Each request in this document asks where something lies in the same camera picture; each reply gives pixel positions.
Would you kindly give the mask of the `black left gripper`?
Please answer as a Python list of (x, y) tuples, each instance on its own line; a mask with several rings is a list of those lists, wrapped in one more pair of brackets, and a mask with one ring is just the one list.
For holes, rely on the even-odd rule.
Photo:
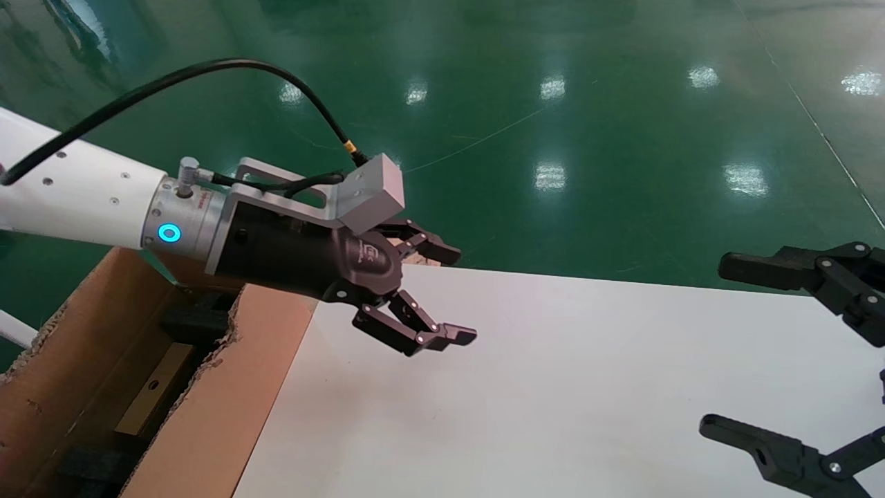
[[(477, 330), (434, 321), (410, 293), (398, 291), (401, 261), (417, 253), (452, 266), (462, 252), (411, 219), (389, 219), (377, 225), (377, 231), (382, 235), (375, 231), (356, 235), (348, 228), (328, 229), (239, 204), (214, 273), (321, 302), (385, 303), (389, 299), (389, 314), (363, 305), (352, 325), (407, 357), (474, 342)], [(385, 237), (400, 242), (394, 247)]]

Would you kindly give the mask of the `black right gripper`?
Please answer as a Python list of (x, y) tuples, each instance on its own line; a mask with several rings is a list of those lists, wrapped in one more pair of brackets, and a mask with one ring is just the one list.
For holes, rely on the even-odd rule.
[[(721, 278), (783, 291), (803, 290), (876, 348), (884, 346), (884, 251), (851, 242), (816, 251), (784, 246), (770, 257), (728, 252)], [(885, 405), (885, 368), (879, 371)], [(800, 439), (720, 415), (705, 415), (702, 437), (742, 450), (753, 458), (762, 479), (809, 497), (868, 497), (855, 478), (884, 459), (881, 427), (830, 454)]]

